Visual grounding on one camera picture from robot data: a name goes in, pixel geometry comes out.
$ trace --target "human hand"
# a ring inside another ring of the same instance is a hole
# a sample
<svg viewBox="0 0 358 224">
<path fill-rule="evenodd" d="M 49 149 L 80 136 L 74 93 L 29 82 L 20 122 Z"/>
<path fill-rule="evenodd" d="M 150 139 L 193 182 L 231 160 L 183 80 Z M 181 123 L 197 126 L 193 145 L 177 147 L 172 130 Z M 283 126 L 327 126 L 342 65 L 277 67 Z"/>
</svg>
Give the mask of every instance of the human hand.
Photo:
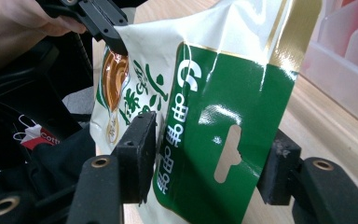
<svg viewBox="0 0 358 224">
<path fill-rule="evenodd" d="M 86 27 L 72 18 L 51 18 L 35 0 L 2 0 L 0 5 L 3 14 L 10 20 L 44 35 L 60 36 L 70 31 L 80 34 L 86 32 Z"/>
</svg>

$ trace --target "green panel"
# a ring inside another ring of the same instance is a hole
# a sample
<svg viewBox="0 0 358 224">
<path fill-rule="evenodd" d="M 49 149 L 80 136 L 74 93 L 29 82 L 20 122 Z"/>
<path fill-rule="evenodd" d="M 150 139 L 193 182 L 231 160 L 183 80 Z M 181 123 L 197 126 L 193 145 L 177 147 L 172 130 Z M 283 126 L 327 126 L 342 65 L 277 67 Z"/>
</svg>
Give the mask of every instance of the green panel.
<svg viewBox="0 0 358 224">
<path fill-rule="evenodd" d="M 273 65 L 182 44 L 159 152 L 165 159 L 153 181 L 158 201 L 191 223 L 241 223 L 295 79 Z M 213 174 L 232 125 L 241 127 L 241 163 L 218 183 Z"/>
</svg>

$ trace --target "plastic bag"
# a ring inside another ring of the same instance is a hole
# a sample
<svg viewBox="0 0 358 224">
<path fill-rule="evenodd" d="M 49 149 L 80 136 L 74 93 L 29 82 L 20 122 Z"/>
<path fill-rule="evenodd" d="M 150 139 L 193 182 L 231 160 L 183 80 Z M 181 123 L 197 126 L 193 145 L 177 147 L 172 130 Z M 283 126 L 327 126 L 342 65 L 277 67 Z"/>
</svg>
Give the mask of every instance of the plastic bag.
<svg viewBox="0 0 358 224">
<path fill-rule="evenodd" d="M 129 58 L 106 50 L 90 132 L 109 154 L 134 116 L 158 112 L 145 223 L 242 222 L 320 7 L 224 0 L 190 17 L 117 27 Z"/>
</svg>

